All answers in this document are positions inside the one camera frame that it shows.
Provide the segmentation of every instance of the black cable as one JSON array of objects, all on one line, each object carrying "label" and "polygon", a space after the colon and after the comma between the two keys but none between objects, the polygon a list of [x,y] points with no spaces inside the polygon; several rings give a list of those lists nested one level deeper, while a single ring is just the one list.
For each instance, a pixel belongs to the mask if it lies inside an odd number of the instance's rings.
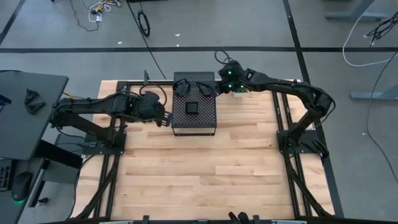
[{"label": "black cable", "polygon": [[79,172],[77,173],[77,175],[76,175],[76,179],[75,179],[75,191],[74,191],[74,196],[73,196],[73,205],[72,205],[72,209],[70,210],[70,214],[68,215],[68,218],[66,219],[66,220],[68,220],[71,216],[72,216],[72,213],[73,213],[73,209],[75,208],[75,204],[76,204],[76,188],[77,188],[77,183],[78,183],[78,180],[79,180],[79,177],[80,177],[80,171],[81,171],[81,168],[83,168],[83,166],[86,164],[86,162],[88,162],[92,157],[94,157],[95,155],[91,155],[89,158],[87,158],[82,164],[81,164],[81,166],[80,166],[80,170],[79,170]]},{"label": "black cable", "polygon": [[63,131],[60,130],[60,127],[58,127],[58,126],[55,127],[55,128],[57,129],[57,131],[58,131],[60,134],[63,134],[63,135],[68,136],[68,137],[81,138],[82,140],[85,140],[85,138],[83,138],[82,136],[76,136],[76,135],[64,133]]},{"label": "black cable", "polygon": [[381,22],[374,30],[369,32],[367,34],[367,36],[368,37],[373,36],[370,47],[372,47],[372,43],[375,40],[379,40],[379,39],[383,38],[397,24],[398,24],[398,12],[396,12],[390,19],[388,19],[384,22]]},{"label": "black cable", "polygon": [[140,94],[141,96],[144,96],[144,94],[141,93],[141,90],[142,90],[143,88],[147,87],[147,86],[156,86],[157,88],[160,88],[160,90],[162,90],[163,95],[164,95],[164,99],[165,99],[165,100],[164,100],[164,103],[163,103],[163,106],[165,106],[166,103],[167,103],[167,94],[166,94],[166,92],[164,91],[164,89],[163,89],[160,85],[158,85],[158,84],[145,84],[145,85],[143,85],[143,86],[139,89],[139,94]]},{"label": "black cable", "polygon": [[394,176],[396,182],[398,183],[398,178],[397,178],[396,173],[394,172],[394,170],[393,170],[393,168],[392,168],[392,166],[391,166],[390,160],[388,159],[388,157],[387,157],[386,153],[384,152],[383,148],[376,142],[376,140],[374,140],[374,138],[372,137],[372,135],[371,135],[371,133],[370,133],[370,131],[369,131],[369,115],[370,115],[370,112],[371,112],[371,103],[372,103],[372,97],[373,97],[374,90],[376,89],[377,83],[379,82],[380,77],[381,77],[381,75],[383,74],[384,70],[387,68],[387,66],[390,64],[390,62],[392,61],[392,59],[393,59],[397,54],[398,54],[398,51],[397,51],[397,52],[390,58],[390,60],[386,63],[386,65],[385,65],[384,68],[381,70],[381,72],[380,72],[380,74],[379,74],[379,76],[378,76],[378,78],[377,78],[377,80],[376,80],[376,82],[375,82],[375,84],[374,84],[374,86],[373,86],[372,93],[371,93],[371,97],[370,97],[369,103],[368,103],[368,112],[367,112],[367,115],[366,115],[366,131],[368,132],[369,138],[370,138],[370,139],[372,140],[372,142],[380,149],[380,151],[381,151],[381,153],[383,154],[384,158],[386,158],[386,161],[387,161],[387,163],[388,163],[388,166],[390,167],[390,170],[391,170],[391,172],[392,172],[392,175]]},{"label": "black cable", "polygon": [[326,95],[328,95],[328,96],[330,97],[331,102],[333,103],[333,109],[331,109],[330,112],[325,116],[325,118],[323,119],[323,121],[321,121],[319,124],[317,124],[314,128],[317,128],[317,127],[319,127],[321,124],[323,124],[323,122],[325,122],[326,119],[328,119],[329,115],[336,109],[336,102],[335,102],[335,100],[334,100],[329,94],[326,94]]},{"label": "black cable", "polygon": [[70,2],[70,5],[71,5],[71,7],[72,7],[72,10],[73,10],[73,12],[74,12],[73,16],[74,16],[74,18],[77,20],[77,25],[78,25],[78,26],[80,26],[81,28],[84,28],[87,32],[93,32],[93,31],[98,30],[98,27],[99,27],[98,22],[95,22],[95,24],[97,25],[97,28],[92,29],[92,30],[89,30],[89,29],[87,29],[86,27],[80,25],[80,20],[76,17],[77,12],[76,12],[75,8],[73,7],[72,0],[69,0],[69,2]]},{"label": "black cable", "polygon": [[150,50],[150,48],[149,48],[149,46],[148,46],[148,43],[147,43],[147,41],[146,41],[146,39],[145,39],[145,35],[144,35],[144,33],[142,32],[142,30],[141,30],[141,28],[140,28],[140,26],[139,26],[139,24],[138,24],[138,22],[137,22],[136,16],[134,15],[134,13],[133,13],[133,11],[132,11],[129,2],[127,2],[127,5],[129,6],[130,12],[131,12],[131,14],[132,14],[132,16],[133,16],[133,18],[134,18],[134,22],[136,22],[136,24],[137,24],[137,27],[138,27],[138,29],[139,29],[139,32],[141,33],[141,36],[142,36],[142,38],[144,39],[145,45],[147,46],[147,49],[148,49],[150,55],[151,55],[152,58],[154,59],[154,62],[155,62],[155,64],[156,64],[157,68],[159,69],[160,73],[162,74],[163,78],[166,80],[166,76],[163,74],[163,71],[162,71],[162,69],[160,69],[159,64],[157,63],[157,61],[156,61],[156,59],[155,59],[155,57],[154,57],[154,54],[153,54],[152,51]]},{"label": "black cable", "polygon": [[88,6],[86,6],[85,0],[81,0],[81,1],[83,2],[83,5],[86,7],[86,9],[90,10],[90,8]]},{"label": "black cable", "polygon": [[[141,4],[141,2],[139,2],[139,5],[140,5],[140,7],[141,7],[141,10],[138,10],[138,23],[139,23],[139,28],[141,29],[141,31],[142,31],[142,33],[144,34],[144,36],[146,36],[146,37],[149,37],[149,35],[150,35],[150,25],[149,25],[149,21],[148,21],[148,18],[147,18],[147,15],[144,13],[144,10],[142,9],[142,4]],[[147,26],[147,32],[145,32],[145,29],[144,29],[144,27],[142,26],[142,23],[141,23],[141,16],[144,16],[144,20],[145,20],[145,23],[146,23],[146,26]]]},{"label": "black cable", "polygon": [[[224,59],[223,62],[220,61],[220,60],[218,60],[218,58],[217,58],[217,53],[218,53],[218,52],[223,52],[223,53],[226,55],[226,59]],[[216,51],[214,52],[214,58],[216,59],[216,61],[217,61],[218,63],[223,64],[223,65],[227,65],[227,64],[230,63],[230,61],[233,60],[224,50],[216,50]]]}]

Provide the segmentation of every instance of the black box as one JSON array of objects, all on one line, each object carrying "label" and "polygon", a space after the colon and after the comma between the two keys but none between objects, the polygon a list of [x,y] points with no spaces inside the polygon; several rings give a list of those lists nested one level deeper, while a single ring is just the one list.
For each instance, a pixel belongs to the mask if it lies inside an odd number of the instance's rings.
[{"label": "black box", "polygon": [[186,78],[191,90],[185,96],[173,93],[172,129],[175,136],[214,136],[217,128],[216,97],[203,96],[197,82],[215,86],[214,72],[175,72],[174,82]]}]

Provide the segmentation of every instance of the wood plank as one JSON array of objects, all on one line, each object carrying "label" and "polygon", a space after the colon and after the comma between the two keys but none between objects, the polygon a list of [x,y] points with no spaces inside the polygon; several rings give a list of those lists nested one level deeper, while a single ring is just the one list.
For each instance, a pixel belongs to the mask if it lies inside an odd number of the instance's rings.
[{"label": "wood plank", "polygon": [[[102,81],[99,97],[115,92],[117,81]],[[132,88],[138,92],[139,86]],[[164,101],[162,92],[153,91]],[[172,89],[165,87],[171,111]],[[296,96],[288,96],[293,121],[305,113]],[[174,137],[171,128],[128,124],[126,151],[121,157],[112,219],[151,220],[228,219],[246,212],[263,219],[293,218],[284,160],[277,147],[277,123],[270,92],[242,98],[217,97],[216,136]],[[109,116],[94,115],[107,126]],[[78,214],[98,187],[102,156],[81,171],[73,214]],[[333,213],[330,194],[317,155],[302,154],[307,187]],[[301,213],[303,200],[296,187]]]}]

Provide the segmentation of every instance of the computer mouse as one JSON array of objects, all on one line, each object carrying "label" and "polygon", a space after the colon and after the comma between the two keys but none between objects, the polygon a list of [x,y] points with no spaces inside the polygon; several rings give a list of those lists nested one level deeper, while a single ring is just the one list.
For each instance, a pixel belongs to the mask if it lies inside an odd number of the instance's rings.
[{"label": "computer mouse", "polygon": [[31,181],[32,174],[30,172],[23,172],[15,177],[11,187],[11,195],[15,201],[23,201],[28,196]]}]

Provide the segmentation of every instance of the wooden board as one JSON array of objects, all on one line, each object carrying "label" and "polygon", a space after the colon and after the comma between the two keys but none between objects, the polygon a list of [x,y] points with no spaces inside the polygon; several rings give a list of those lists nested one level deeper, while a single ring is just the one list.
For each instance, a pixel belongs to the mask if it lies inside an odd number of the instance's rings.
[{"label": "wooden board", "polygon": [[[102,81],[98,97],[114,93],[116,83]],[[146,90],[156,92],[164,101],[156,87]],[[166,109],[171,111],[172,89],[165,87],[165,91],[169,99]],[[288,99],[293,121],[298,121],[305,108],[297,97]],[[99,125],[109,125],[109,116],[99,114],[93,119]],[[206,137],[175,137],[171,128],[128,124],[112,219],[142,220],[143,215],[150,215],[151,220],[225,220],[229,212],[260,215],[261,219],[293,218],[284,160],[277,150],[271,92],[217,97],[217,120],[216,135]],[[308,188],[324,209],[333,213],[320,158],[314,154],[302,154],[301,158]],[[82,169],[73,215],[79,214],[95,193],[102,160],[103,156],[95,156]],[[304,215],[301,193],[297,192]]]}]

